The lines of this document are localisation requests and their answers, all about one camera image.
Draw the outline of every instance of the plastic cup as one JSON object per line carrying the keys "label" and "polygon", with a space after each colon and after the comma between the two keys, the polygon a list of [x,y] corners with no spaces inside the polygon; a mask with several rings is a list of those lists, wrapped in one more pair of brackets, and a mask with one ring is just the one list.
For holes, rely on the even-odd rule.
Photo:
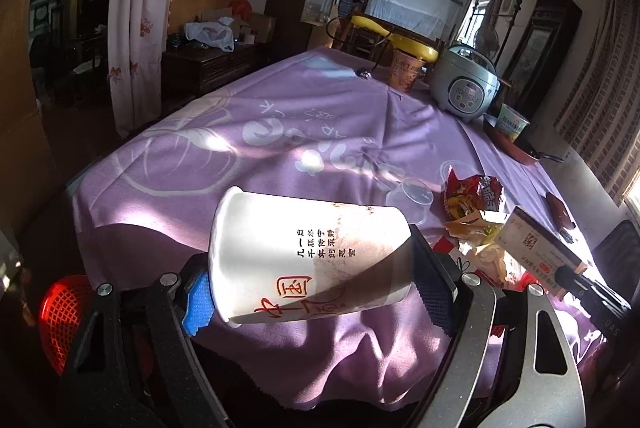
{"label": "plastic cup", "polygon": [[433,193],[418,179],[405,179],[386,194],[386,205],[397,208],[409,224],[419,226],[427,220]]}
{"label": "plastic cup", "polygon": [[394,50],[394,59],[391,63],[391,76],[389,86],[402,92],[410,92],[426,62],[414,56]]}
{"label": "plastic cup", "polygon": [[514,142],[528,124],[529,121],[524,116],[503,103],[495,127],[509,141]]}
{"label": "plastic cup", "polygon": [[413,248],[402,213],[229,188],[213,221],[211,293],[228,323],[334,316],[396,303]]}

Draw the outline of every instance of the frying pan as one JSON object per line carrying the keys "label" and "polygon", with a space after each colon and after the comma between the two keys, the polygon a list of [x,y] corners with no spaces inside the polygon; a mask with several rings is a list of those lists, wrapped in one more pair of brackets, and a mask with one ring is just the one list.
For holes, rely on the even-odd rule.
{"label": "frying pan", "polygon": [[489,116],[487,114],[484,115],[484,124],[482,125],[482,128],[484,129],[485,134],[489,136],[489,139],[491,139],[493,144],[495,144],[509,157],[518,161],[520,164],[530,166],[532,164],[535,164],[540,159],[549,159],[557,163],[564,162],[564,159],[562,159],[561,157],[544,152],[539,152],[538,150],[533,148],[529,141],[522,137],[522,134],[518,136],[515,143],[512,143],[511,141],[509,141],[509,139],[498,132],[498,130],[496,130],[496,122],[497,119],[494,118],[494,116]]}

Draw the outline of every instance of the purple tablecloth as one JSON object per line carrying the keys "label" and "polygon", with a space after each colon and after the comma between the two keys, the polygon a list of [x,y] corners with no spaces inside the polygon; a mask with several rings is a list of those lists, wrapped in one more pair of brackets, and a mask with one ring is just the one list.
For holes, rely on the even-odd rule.
{"label": "purple tablecloth", "polygon": [[[508,211],[519,204],[553,230],[542,196],[559,193],[539,164],[511,160],[479,122],[439,111],[426,92],[408,96],[356,77],[353,68],[364,64],[327,49],[289,58],[193,101],[94,166],[74,195],[91,282],[135,288],[179,270],[207,250],[231,185],[381,206],[404,177],[441,191],[453,166],[461,178],[497,176]],[[436,240],[446,218],[436,195],[422,232]],[[573,233],[571,249],[591,264],[584,238]],[[580,361],[599,336],[577,305],[570,296],[554,302]],[[196,341],[238,362],[284,406],[350,398],[387,410],[421,397],[449,342],[413,287],[398,304],[335,318],[235,330],[215,319]]]}

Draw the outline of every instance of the doorway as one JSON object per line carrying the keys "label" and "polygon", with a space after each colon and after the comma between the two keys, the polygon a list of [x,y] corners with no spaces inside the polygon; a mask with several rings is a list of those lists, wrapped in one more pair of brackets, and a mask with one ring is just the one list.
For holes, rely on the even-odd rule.
{"label": "doorway", "polygon": [[65,183],[120,141],[108,81],[109,0],[31,0],[36,104]]}

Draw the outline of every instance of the floral curtain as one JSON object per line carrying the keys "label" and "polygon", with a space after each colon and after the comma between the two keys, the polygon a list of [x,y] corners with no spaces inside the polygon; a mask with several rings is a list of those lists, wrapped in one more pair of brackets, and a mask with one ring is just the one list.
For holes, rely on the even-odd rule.
{"label": "floral curtain", "polygon": [[489,26],[495,27],[495,23],[498,21],[498,14],[500,13],[500,7],[502,6],[502,0],[489,0],[484,10],[484,18],[480,27]]}
{"label": "floral curtain", "polygon": [[160,65],[170,1],[109,1],[111,101],[123,137],[160,116]]}
{"label": "floral curtain", "polygon": [[555,127],[616,204],[640,169],[640,0],[602,0],[582,71]]}

